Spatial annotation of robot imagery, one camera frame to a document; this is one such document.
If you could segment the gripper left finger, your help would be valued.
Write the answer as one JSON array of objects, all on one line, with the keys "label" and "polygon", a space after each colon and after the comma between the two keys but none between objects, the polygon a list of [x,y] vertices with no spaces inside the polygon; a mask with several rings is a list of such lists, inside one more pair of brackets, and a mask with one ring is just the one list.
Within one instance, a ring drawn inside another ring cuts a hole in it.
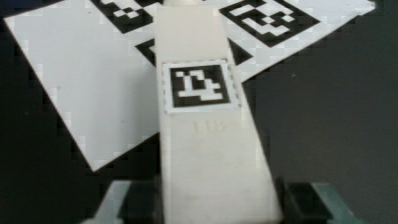
[{"label": "gripper left finger", "polygon": [[154,180],[116,180],[95,215],[81,224],[159,224]]}]

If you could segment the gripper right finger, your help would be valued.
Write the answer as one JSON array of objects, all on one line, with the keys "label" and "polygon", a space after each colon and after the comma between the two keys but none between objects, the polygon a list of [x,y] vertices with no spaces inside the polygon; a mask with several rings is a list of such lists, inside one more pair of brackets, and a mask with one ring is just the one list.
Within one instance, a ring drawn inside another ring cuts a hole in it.
[{"label": "gripper right finger", "polygon": [[283,224],[363,224],[335,186],[282,182]]}]

